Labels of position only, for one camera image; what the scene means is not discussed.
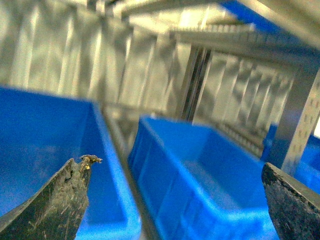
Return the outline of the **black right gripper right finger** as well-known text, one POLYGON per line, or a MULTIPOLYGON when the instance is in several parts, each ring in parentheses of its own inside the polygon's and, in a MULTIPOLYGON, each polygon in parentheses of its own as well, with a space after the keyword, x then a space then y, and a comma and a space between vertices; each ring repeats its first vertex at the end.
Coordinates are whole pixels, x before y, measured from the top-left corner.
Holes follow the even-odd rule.
POLYGON ((269 162, 262 168, 261 180, 279 239, 318 240, 320 195, 269 162))

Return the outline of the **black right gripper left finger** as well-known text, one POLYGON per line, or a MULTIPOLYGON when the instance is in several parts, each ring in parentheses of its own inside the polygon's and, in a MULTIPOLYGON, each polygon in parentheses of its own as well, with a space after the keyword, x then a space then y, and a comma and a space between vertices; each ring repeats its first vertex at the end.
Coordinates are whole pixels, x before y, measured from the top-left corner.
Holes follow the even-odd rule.
POLYGON ((32 197, 0 218, 2 240, 74 240, 89 206, 92 166, 86 154, 69 159, 32 197))

